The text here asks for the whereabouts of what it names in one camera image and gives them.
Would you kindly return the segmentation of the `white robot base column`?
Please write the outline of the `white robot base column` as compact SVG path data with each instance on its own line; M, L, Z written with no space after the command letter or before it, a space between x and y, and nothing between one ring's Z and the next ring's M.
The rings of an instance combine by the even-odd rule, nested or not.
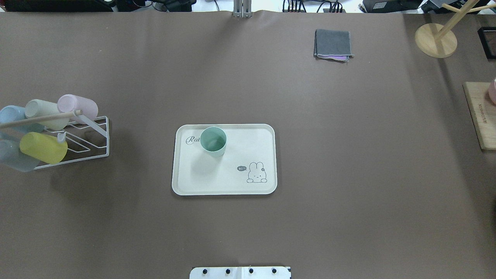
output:
M190 279L291 279L290 267L244 266L244 267L196 267Z

